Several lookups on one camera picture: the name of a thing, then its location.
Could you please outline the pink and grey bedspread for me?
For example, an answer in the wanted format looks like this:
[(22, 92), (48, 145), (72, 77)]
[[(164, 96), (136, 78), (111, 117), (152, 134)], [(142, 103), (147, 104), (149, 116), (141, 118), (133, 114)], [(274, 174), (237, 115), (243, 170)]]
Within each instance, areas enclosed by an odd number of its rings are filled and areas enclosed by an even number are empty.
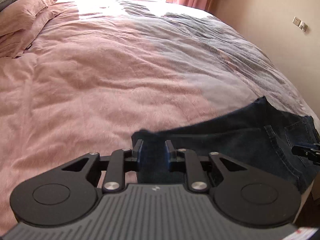
[(128, 147), (140, 129), (196, 124), (262, 96), (315, 115), (260, 48), (205, 11), (142, 1), (52, 10), (21, 57), (1, 58), (1, 233), (16, 223), (17, 184)]

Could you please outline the pink pillow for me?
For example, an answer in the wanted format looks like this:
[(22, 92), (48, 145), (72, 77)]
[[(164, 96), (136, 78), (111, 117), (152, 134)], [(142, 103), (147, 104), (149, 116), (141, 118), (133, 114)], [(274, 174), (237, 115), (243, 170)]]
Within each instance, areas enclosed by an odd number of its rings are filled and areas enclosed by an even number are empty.
[(57, 13), (57, 0), (18, 0), (1, 11), (1, 57), (16, 58), (30, 47)]

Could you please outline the dark blue denim jeans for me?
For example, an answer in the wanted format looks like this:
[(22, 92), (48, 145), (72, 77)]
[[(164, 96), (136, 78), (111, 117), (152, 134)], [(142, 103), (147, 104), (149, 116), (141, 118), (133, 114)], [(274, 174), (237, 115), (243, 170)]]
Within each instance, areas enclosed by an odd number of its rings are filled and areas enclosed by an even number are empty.
[(298, 143), (319, 142), (313, 118), (277, 110), (265, 97), (212, 120), (160, 132), (140, 130), (131, 139), (134, 144), (143, 140), (142, 166), (137, 174), (139, 183), (184, 181), (181, 172), (168, 170), (166, 140), (176, 149), (191, 149), (201, 156), (220, 152), (288, 180), (300, 193), (306, 191), (319, 172), (319, 166), (291, 152)]

